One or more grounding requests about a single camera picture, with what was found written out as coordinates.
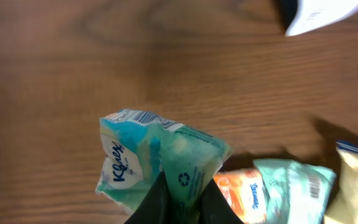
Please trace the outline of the orange Kleenex tissue pack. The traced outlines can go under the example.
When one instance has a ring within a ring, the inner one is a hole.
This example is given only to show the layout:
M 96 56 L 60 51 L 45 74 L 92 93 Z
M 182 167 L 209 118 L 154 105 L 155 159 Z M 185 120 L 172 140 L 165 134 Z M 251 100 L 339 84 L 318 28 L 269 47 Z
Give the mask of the orange Kleenex tissue pack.
M 213 179 L 243 223 L 264 223 L 267 220 L 262 174 L 257 169 L 217 172 Z

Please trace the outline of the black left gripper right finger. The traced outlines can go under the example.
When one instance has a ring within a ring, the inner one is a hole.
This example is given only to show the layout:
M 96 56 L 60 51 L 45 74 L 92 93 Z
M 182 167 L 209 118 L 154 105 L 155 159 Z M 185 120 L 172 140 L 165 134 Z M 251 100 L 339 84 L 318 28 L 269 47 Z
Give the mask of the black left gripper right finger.
M 213 179 L 201 194 L 199 224 L 243 224 Z

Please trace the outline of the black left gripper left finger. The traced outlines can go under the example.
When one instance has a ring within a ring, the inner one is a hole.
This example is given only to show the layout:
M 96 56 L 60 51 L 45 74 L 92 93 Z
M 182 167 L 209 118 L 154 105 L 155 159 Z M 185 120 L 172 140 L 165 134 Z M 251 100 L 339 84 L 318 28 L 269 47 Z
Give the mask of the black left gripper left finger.
M 138 209 L 124 224 L 166 224 L 170 216 L 170 193 L 161 172 Z

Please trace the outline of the mint green wipes pack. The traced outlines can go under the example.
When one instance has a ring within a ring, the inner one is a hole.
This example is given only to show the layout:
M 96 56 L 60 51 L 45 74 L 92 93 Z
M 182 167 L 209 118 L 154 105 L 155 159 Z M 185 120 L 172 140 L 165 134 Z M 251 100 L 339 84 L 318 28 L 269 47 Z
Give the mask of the mint green wipes pack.
M 336 179 L 333 170 L 285 159 L 257 159 L 267 194 L 267 223 L 320 224 Z

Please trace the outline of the teal Kleenex tissue pack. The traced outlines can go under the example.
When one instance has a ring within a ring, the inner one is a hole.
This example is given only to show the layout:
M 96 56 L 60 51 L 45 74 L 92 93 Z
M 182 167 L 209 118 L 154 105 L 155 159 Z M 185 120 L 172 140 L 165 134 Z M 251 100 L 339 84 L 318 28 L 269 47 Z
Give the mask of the teal Kleenex tissue pack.
M 201 193 L 232 154 L 222 139 L 149 111 L 124 109 L 99 124 L 106 156 L 95 192 L 130 212 L 164 173 L 174 214 L 197 216 Z

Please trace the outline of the cream snack bag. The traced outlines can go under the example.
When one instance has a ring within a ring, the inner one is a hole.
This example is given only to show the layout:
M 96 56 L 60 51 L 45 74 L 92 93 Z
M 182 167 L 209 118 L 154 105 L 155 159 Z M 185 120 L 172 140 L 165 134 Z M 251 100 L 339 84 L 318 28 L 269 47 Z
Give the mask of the cream snack bag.
M 339 192 L 324 214 L 325 224 L 358 224 L 358 146 L 336 142 L 341 158 Z

